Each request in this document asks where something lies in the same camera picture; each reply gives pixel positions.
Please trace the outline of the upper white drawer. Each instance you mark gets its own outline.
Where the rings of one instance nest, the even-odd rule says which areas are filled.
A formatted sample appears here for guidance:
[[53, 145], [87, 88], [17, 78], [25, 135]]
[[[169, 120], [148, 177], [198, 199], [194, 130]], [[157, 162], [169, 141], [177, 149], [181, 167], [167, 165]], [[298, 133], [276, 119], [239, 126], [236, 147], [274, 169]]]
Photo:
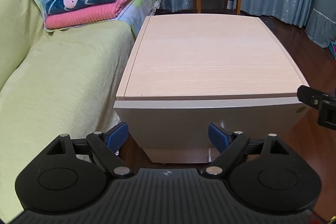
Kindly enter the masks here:
[[190, 100], [116, 101], [114, 109], [143, 149], [195, 149], [211, 146], [211, 123], [252, 138], [284, 135], [309, 108], [294, 97]]

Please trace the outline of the white drawer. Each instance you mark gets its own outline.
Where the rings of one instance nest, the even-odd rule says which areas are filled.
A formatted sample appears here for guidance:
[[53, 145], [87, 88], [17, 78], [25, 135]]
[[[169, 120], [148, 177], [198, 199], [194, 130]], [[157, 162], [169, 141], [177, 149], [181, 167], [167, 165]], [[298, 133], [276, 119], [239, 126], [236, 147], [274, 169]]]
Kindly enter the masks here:
[[173, 164], [208, 163], [219, 156], [214, 148], [196, 149], [143, 149], [152, 162]]
[[294, 97], [190, 100], [116, 101], [114, 109], [143, 149], [195, 149], [211, 146], [211, 123], [252, 138], [284, 135], [309, 108]]

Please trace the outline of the lower white drawer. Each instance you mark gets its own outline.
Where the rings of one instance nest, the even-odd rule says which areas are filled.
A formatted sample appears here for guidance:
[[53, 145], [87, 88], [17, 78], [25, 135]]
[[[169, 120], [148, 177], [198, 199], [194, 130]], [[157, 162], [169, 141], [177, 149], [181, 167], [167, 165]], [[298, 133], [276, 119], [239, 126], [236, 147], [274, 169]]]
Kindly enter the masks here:
[[173, 164], [208, 163], [219, 156], [214, 148], [196, 149], [143, 149], [152, 162]]

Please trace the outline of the red and blue toy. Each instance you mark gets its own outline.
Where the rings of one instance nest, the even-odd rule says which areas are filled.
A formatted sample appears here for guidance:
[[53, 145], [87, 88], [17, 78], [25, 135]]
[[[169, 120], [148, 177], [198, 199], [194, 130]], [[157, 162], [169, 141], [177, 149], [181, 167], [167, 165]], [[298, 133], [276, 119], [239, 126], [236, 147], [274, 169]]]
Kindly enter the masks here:
[[330, 41], [328, 49], [333, 55], [333, 58], [336, 59], [336, 42]]

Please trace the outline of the yellow-green covered sofa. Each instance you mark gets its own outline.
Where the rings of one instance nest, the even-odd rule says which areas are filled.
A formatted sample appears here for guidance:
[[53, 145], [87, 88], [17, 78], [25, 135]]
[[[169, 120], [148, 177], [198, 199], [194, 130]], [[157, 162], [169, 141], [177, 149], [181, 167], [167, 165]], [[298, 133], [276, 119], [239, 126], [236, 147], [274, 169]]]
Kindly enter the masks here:
[[34, 0], [1, 0], [1, 219], [22, 211], [15, 179], [60, 134], [116, 121], [115, 94], [134, 44], [114, 20], [47, 32]]

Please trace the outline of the light wood bedside cabinet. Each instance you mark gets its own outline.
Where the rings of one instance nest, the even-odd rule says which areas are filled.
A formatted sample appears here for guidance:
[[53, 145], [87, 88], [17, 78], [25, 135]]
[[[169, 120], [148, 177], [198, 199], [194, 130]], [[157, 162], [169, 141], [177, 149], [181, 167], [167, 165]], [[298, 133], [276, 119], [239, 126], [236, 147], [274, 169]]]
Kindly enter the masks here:
[[256, 17], [148, 16], [116, 97], [121, 101], [279, 98], [306, 85], [280, 40]]

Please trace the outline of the pink knitted folded blanket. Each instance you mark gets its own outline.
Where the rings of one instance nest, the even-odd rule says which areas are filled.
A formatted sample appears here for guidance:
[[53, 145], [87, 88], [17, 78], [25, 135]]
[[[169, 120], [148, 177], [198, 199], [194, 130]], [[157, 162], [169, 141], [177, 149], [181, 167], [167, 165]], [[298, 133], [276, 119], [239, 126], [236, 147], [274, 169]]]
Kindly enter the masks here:
[[88, 23], [115, 19], [130, 0], [117, 0], [113, 3], [95, 5], [76, 11], [47, 16], [46, 28], [55, 30]]

